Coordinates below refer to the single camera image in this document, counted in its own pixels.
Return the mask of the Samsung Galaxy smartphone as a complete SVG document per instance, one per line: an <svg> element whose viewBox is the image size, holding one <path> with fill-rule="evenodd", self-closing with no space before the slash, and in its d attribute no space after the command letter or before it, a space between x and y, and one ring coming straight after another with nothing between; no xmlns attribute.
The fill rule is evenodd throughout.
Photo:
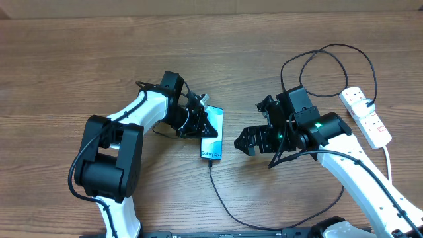
<svg viewBox="0 0 423 238"><path fill-rule="evenodd" d="M223 141L223 109L208 106L207 120L203 129L200 145L200 157L204 159L221 160Z"/></svg>

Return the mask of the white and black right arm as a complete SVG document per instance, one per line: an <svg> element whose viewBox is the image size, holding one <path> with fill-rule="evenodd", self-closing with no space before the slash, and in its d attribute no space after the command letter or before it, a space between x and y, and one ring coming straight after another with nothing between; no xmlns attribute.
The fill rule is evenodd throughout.
<svg viewBox="0 0 423 238"><path fill-rule="evenodd" d="M243 129L234 141L248 156L273 153L268 167L310 155L330 171L361 208L376 237L421 237L422 210L409 202L365 154L334 112L320 115L304 87L267 96L257 104L266 125Z"/></svg>

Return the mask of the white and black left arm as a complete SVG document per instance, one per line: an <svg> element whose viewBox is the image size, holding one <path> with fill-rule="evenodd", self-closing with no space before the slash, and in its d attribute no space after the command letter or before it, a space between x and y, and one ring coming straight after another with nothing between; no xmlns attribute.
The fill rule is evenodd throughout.
<svg viewBox="0 0 423 238"><path fill-rule="evenodd" d="M141 174L144 135L162 122L179 138L200 139L200 157L220 160L221 108L207 94L183 93L186 81L166 71L159 84L138 81L136 99L107 117L92 115L85 124L78 154L67 178L74 197L94 202L106 226L104 237L142 237L133 194Z"/></svg>

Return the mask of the white USB charger adapter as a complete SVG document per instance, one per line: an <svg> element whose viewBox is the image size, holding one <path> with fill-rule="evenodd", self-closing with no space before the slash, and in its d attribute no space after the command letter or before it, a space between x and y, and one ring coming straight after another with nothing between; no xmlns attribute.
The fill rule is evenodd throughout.
<svg viewBox="0 0 423 238"><path fill-rule="evenodd" d="M349 112L354 119L363 118L375 111L374 102L370 99L359 100L350 106Z"/></svg>

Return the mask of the white power extension strip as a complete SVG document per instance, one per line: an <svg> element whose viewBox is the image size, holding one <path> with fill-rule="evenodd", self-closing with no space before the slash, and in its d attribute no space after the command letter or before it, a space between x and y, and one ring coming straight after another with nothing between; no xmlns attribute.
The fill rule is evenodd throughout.
<svg viewBox="0 0 423 238"><path fill-rule="evenodd" d="M349 87L344 89L340 93L339 97L348 112L350 106L355 102L368 99L359 87ZM376 111L363 118L354 119L354 121L372 149L385 147L392 140L391 134L380 117L378 117Z"/></svg>

